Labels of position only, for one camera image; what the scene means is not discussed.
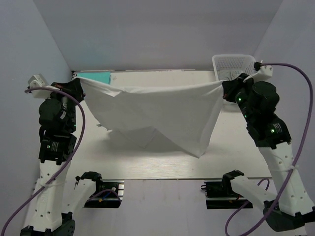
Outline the white t shirt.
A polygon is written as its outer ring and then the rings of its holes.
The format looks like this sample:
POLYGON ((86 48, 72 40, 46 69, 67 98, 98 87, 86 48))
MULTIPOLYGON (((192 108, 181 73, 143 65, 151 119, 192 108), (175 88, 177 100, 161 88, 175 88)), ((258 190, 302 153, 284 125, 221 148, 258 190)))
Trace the white t shirt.
POLYGON ((222 108, 222 82, 180 87, 114 87, 80 78, 85 102, 107 130, 146 147, 160 133, 187 153, 208 148, 222 108))

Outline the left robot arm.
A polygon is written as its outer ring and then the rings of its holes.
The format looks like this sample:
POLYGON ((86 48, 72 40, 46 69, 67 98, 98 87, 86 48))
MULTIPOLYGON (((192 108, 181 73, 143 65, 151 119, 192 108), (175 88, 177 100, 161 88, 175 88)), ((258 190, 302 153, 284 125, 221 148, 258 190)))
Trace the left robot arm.
POLYGON ((26 93, 44 101, 39 107, 39 167, 34 215, 22 236, 71 236, 75 221, 72 212, 62 207, 65 178, 74 153, 82 141, 76 138, 76 108, 85 94, 79 79, 68 83, 52 83, 43 79, 30 80, 26 93))

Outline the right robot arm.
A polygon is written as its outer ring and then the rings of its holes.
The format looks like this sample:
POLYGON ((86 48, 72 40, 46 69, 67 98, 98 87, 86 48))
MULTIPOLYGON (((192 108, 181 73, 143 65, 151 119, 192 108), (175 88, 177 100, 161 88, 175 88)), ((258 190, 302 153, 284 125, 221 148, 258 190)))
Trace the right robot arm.
POLYGON ((279 95, 266 81, 255 82, 241 74, 224 81, 224 100, 236 103, 247 123, 247 131, 267 163, 277 194, 252 183, 238 170, 222 177, 228 196, 240 195, 263 212, 263 220, 275 232, 295 230, 315 220, 315 204, 309 197, 292 153, 291 136, 276 114, 279 95))

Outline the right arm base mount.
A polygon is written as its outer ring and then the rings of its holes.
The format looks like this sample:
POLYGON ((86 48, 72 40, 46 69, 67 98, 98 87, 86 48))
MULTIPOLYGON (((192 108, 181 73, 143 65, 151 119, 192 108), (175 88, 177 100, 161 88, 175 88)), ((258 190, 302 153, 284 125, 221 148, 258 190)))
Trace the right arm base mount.
POLYGON ((232 190, 231 180, 244 173, 234 170, 226 173, 218 181, 205 181, 200 189, 205 192, 207 209, 239 209, 244 203, 247 203, 242 195, 232 190))

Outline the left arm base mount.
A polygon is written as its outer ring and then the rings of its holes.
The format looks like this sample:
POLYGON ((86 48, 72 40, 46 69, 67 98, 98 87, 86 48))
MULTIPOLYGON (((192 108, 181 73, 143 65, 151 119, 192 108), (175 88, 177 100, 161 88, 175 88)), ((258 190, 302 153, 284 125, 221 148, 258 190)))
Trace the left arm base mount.
POLYGON ((74 196, 83 197, 85 208, 119 208, 124 195, 123 180, 105 180, 98 172, 75 177, 74 196))

